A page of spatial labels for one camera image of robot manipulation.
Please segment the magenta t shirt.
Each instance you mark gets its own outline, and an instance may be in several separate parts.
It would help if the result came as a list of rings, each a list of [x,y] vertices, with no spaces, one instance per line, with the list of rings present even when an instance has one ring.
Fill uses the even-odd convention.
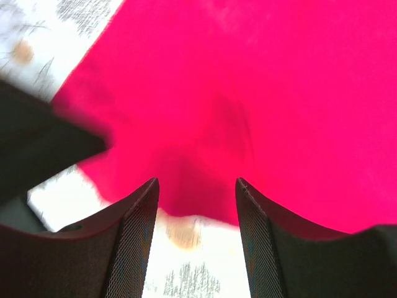
[[[238,223],[234,185],[325,227],[396,222],[395,1],[125,1],[55,110],[105,132],[109,202]]]

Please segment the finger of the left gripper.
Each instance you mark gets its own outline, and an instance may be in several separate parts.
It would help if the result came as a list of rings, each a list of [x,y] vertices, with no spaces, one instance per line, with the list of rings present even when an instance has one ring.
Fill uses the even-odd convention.
[[[105,149],[101,136],[58,117],[48,103],[1,81],[1,201]]]

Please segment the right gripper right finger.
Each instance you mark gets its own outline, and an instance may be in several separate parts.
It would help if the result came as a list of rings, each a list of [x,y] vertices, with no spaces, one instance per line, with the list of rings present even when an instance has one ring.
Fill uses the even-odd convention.
[[[396,226],[348,234],[311,222],[236,181],[252,297],[395,297]]]

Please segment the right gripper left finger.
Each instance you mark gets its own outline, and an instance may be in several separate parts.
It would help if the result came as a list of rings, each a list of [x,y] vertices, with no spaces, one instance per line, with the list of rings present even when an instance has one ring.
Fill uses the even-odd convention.
[[[153,178],[58,232],[1,222],[2,297],[141,297],[159,200]]]

